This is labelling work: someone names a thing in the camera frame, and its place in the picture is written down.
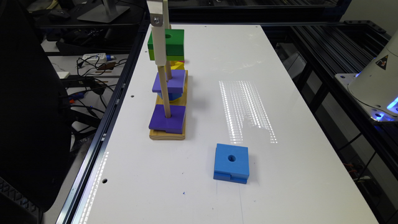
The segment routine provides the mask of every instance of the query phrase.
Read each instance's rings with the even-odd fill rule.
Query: blue foam block
[[[230,181],[230,182],[235,182],[235,183],[240,183],[240,184],[246,184],[248,180],[245,179],[239,179],[239,178],[231,178],[231,175],[229,174],[219,174],[219,173],[214,173],[213,179],[215,180],[225,180],[225,181]]]
[[[249,149],[217,144],[213,178],[246,184],[249,178]]]

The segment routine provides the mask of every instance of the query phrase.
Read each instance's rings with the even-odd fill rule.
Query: white table
[[[143,46],[74,223],[377,223],[260,26],[173,28],[186,140],[149,139],[157,68]],[[217,143],[249,148],[246,185],[213,180]]]

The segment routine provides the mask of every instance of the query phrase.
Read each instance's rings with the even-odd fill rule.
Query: hole in block
[[[235,162],[236,158],[233,155],[228,156],[228,160],[231,162]]]

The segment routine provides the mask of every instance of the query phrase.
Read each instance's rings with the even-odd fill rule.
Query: blue light
[[[383,117],[384,117],[384,114],[382,114],[380,117],[377,117],[376,120],[379,120],[379,121],[380,121],[381,118],[383,118]]]
[[[387,109],[391,109],[393,106],[395,106],[398,103],[398,97],[396,98],[396,100],[394,100],[392,103],[390,103],[390,105],[388,105]]]

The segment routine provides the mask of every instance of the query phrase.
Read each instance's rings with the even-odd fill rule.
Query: wooden base
[[[174,101],[170,102],[170,105],[177,105],[177,106],[187,106],[187,92],[188,92],[188,70],[185,71],[185,84],[184,84],[184,92],[182,96]],[[160,96],[156,98],[156,104],[163,104],[163,100]],[[182,134],[170,134],[166,133],[165,131],[158,131],[158,130],[150,130],[149,137],[152,140],[184,140],[185,139],[185,125],[186,125],[187,115],[185,115],[185,122],[184,127],[182,129]]]

